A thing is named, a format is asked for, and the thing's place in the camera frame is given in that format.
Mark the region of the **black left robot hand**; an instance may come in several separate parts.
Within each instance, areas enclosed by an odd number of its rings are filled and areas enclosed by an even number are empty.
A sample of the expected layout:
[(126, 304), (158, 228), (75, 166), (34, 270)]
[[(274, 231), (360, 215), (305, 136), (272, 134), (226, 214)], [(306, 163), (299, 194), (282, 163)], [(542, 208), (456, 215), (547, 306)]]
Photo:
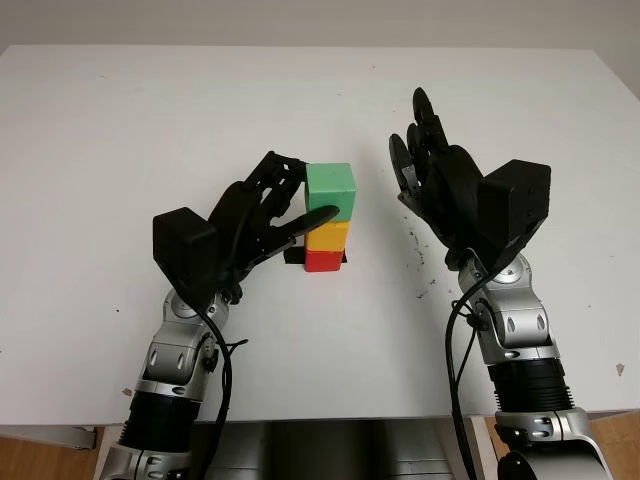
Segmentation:
[(299, 159), (268, 152), (245, 180), (227, 188), (209, 215), (221, 248), (216, 289), (228, 303), (240, 301), (241, 282), (255, 266), (294, 246), (299, 237), (340, 212), (335, 205), (321, 206), (283, 225), (272, 223), (287, 212), (307, 181), (306, 166)]

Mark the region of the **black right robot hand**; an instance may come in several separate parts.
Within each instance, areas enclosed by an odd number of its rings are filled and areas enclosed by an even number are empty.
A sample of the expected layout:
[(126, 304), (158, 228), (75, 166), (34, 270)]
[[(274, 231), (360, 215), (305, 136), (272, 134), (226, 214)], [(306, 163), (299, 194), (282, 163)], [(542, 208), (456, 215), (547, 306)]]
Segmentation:
[(445, 264), (456, 271), (486, 245), (477, 214), (482, 174), (466, 150), (448, 142), (423, 88), (414, 91), (412, 105), (414, 122), (406, 137), (389, 138), (398, 199), (429, 225), (447, 248)]

